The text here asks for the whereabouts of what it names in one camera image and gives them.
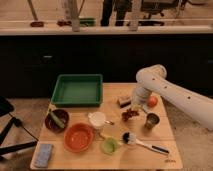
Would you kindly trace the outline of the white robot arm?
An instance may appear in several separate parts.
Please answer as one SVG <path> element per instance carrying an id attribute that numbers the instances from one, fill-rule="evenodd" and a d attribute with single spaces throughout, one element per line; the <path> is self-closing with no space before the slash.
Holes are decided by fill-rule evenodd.
<path id="1" fill-rule="evenodd" d="M 166 76 L 167 71 L 160 64 L 140 69 L 131 95 L 132 104 L 143 106 L 151 93 L 155 92 L 213 131 L 213 99 L 175 85 L 167 81 Z"/>

